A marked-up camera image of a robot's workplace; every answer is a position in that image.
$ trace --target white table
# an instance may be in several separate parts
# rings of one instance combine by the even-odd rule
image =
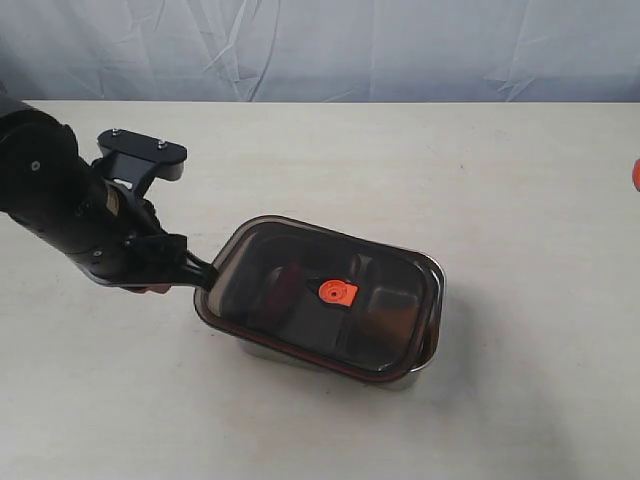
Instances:
[[[95,286],[3,216],[0,478],[637,478],[640,105],[34,105],[87,160],[114,126],[186,145],[148,197],[202,257],[283,214],[449,285],[393,393],[250,357],[191,290]]]

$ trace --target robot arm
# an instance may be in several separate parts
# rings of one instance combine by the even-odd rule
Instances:
[[[215,270],[162,229],[144,198],[156,177],[180,178],[186,149],[117,129],[98,143],[103,157],[89,166],[68,126],[0,95],[0,211],[99,284],[210,289]]]

